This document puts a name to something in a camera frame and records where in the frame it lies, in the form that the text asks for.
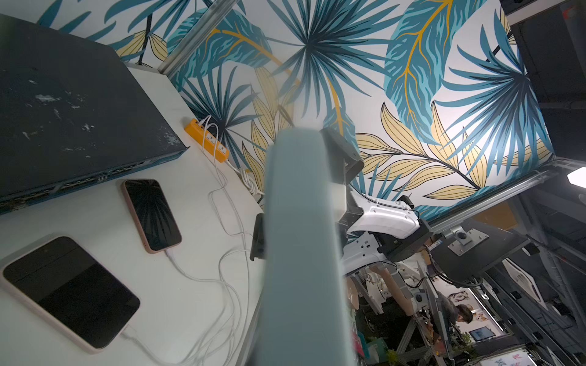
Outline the phone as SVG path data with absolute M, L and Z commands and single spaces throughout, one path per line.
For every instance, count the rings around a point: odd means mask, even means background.
M 354 363 L 330 183 L 319 132 L 278 135 L 267 156 L 257 365 Z
M 69 236 L 49 236 L 2 259 L 1 286 L 89 354 L 106 349 L 141 305 Z
M 177 222 L 157 180 L 128 179 L 121 188 L 148 253 L 161 253 L 182 242 Z

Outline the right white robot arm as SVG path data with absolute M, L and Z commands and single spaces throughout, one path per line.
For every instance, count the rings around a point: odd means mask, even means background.
M 432 236 L 429 224 L 418 216 L 405 195 L 387 201 L 350 189 L 346 213 L 339 224 L 345 275 L 377 262 L 408 259 Z

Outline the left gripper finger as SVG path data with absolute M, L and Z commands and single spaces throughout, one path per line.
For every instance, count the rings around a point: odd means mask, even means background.
M 264 214 L 258 213 L 253 229 L 253 240 L 250 248 L 250 260 L 265 259 Z

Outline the orange power strip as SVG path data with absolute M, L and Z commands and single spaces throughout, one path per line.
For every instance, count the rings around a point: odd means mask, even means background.
M 184 131 L 206 152 L 215 157 L 217 162 L 225 163 L 229 159 L 229 151 L 213 134 L 212 129 L 215 127 L 216 125 L 209 122 L 208 119 L 192 119 L 184 127 Z

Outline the dark grey network switch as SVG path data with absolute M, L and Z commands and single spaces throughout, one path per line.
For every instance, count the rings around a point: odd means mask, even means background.
M 1 211 L 120 178 L 186 145 L 110 47 L 1 18 Z

